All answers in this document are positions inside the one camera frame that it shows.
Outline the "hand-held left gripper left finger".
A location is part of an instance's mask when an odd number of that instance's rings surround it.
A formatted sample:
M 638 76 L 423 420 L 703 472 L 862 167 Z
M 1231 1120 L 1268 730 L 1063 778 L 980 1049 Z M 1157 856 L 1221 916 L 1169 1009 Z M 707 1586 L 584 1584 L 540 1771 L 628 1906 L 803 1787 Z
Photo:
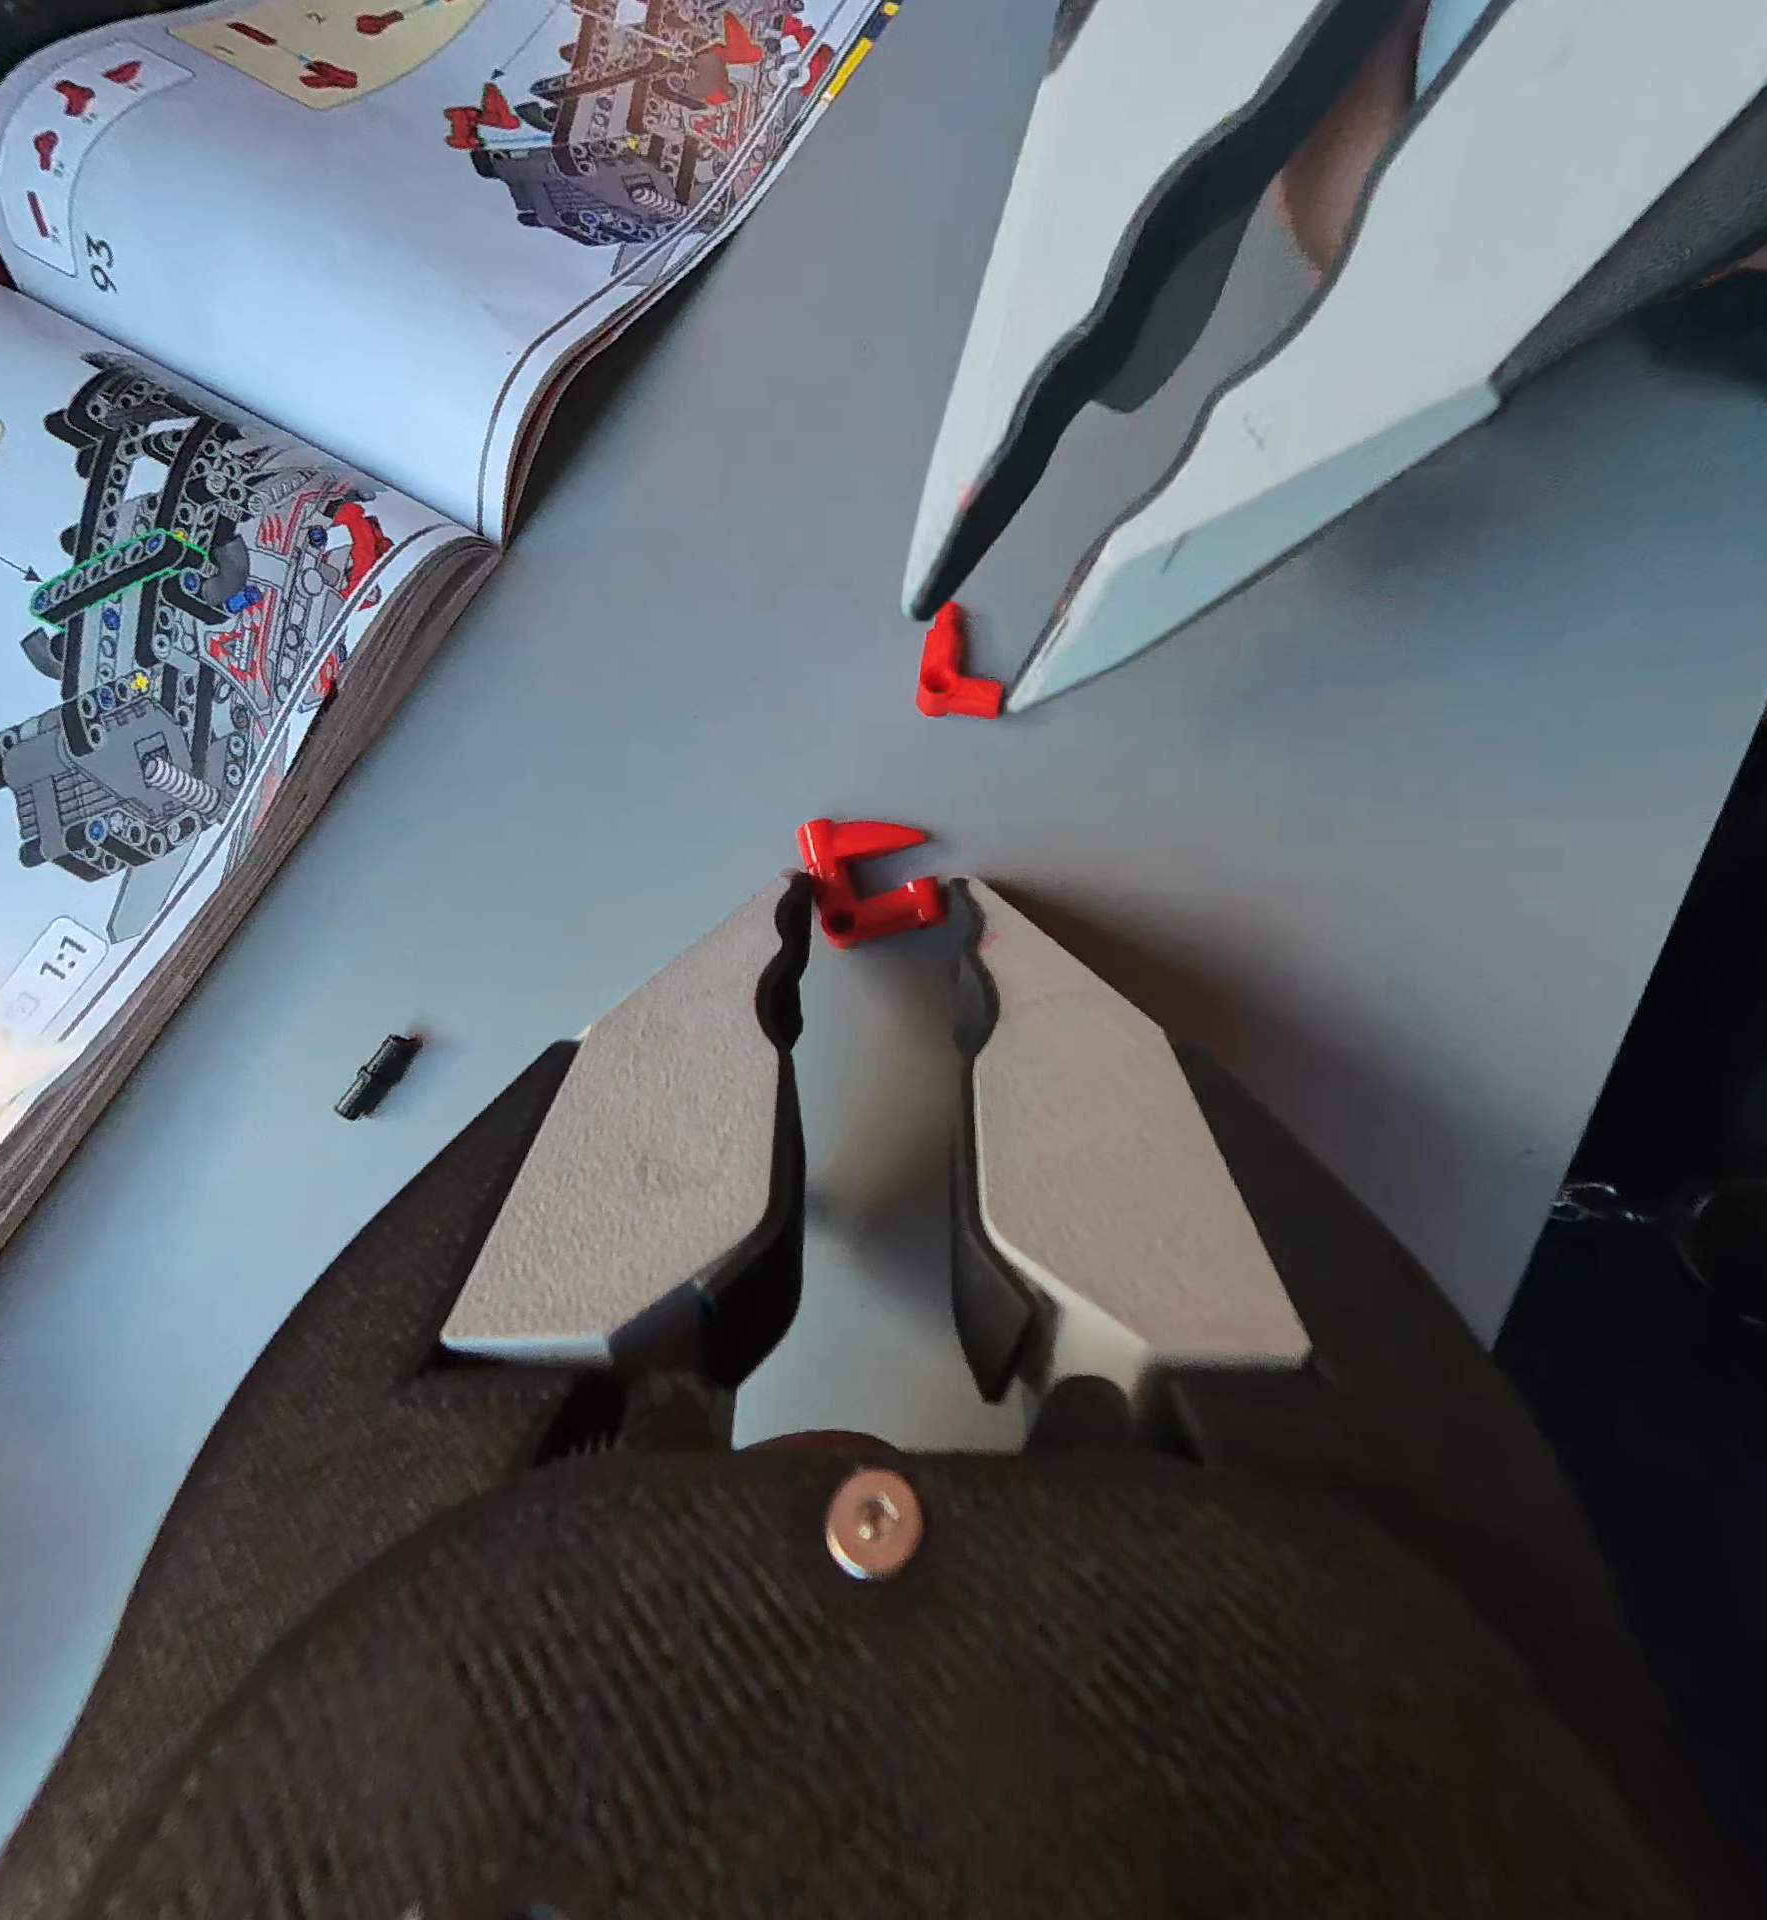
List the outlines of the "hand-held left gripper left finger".
M 783 874 L 586 1029 L 447 1351 L 725 1389 L 775 1353 L 803 1286 L 811 900 Z

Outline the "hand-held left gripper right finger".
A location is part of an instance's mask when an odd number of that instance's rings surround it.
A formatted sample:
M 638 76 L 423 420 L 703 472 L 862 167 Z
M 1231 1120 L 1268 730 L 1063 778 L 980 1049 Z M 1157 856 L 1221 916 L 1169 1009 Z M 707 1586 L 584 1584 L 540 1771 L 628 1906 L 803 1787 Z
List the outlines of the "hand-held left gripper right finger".
M 958 918 L 952 1315 L 980 1397 L 1292 1375 L 1312 1339 L 1159 1021 L 978 878 Z

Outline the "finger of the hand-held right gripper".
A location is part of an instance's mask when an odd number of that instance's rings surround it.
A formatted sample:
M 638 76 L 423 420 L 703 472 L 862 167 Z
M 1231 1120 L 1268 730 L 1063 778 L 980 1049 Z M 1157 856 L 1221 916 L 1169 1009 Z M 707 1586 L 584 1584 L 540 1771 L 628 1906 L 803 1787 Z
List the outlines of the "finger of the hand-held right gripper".
M 1499 408 L 1497 372 L 1767 86 L 1767 2 L 1487 12 L 1340 263 L 1087 555 L 1010 687 L 1127 665 Z
M 1063 4 L 904 567 L 930 619 L 1400 20 L 1388 2 Z

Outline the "red lego claw assembly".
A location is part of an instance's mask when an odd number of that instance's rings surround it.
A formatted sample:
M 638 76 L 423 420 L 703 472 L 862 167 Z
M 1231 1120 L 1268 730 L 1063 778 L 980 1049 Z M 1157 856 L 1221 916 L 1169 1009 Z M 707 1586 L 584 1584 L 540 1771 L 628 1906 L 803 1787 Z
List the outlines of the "red lego claw assembly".
M 801 824 L 799 848 L 811 878 L 825 935 L 851 949 L 942 925 L 946 892 L 936 878 L 914 878 L 880 894 L 864 894 L 857 866 L 928 842 L 920 828 L 878 820 L 819 818 Z

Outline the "red lego short connector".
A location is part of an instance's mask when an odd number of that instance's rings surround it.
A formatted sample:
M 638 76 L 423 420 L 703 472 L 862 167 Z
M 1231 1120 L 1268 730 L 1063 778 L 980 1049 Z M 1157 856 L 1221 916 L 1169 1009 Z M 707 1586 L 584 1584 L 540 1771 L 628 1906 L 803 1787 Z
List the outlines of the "red lego short connector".
M 922 647 L 916 705 L 928 717 L 994 721 L 1004 713 L 1006 687 L 970 671 L 968 615 L 954 599 L 932 619 Z

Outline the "black lego pin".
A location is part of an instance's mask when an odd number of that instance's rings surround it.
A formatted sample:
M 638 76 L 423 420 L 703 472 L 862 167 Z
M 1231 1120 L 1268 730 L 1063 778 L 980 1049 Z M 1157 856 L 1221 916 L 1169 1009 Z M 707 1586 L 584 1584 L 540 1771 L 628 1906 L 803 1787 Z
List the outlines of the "black lego pin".
M 425 1039 L 417 1033 L 391 1033 L 377 1051 L 355 1073 L 349 1089 L 335 1105 L 335 1114 L 343 1120 L 363 1120 L 375 1116 L 389 1101 L 391 1093 L 411 1073 Z

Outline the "lego instruction booklet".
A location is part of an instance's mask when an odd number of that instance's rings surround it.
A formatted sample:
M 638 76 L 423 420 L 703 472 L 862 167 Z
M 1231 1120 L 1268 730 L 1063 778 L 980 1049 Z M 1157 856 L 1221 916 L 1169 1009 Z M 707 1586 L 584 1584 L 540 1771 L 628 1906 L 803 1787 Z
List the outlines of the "lego instruction booklet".
M 0 4 L 0 1254 L 896 4 Z

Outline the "person's right hand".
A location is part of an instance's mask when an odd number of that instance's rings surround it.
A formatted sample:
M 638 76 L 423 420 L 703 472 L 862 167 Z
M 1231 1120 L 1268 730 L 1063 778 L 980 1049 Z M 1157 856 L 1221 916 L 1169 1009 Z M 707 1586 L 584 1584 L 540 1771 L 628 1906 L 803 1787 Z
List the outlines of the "person's right hand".
M 1318 275 L 1336 265 L 1372 167 L 1414 106 L 1424 20 L 1424 6 L 1408 10 L 1372 48 L 1270 187 L 1284 227 Z

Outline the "person's dark navy clothing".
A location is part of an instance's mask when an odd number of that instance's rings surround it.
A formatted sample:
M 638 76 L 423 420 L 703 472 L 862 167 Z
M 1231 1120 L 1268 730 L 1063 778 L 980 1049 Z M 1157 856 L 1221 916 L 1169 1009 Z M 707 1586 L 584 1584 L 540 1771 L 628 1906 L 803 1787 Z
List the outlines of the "person's dark navy clothing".
M 1767 723 L 1565 1182 L 1639 1202 L 1767 1172 Z M 1495 1349 L 1571 1477 L 1767 1902 L 1767 1327 L 1664 1238 L 1545 1226 Z

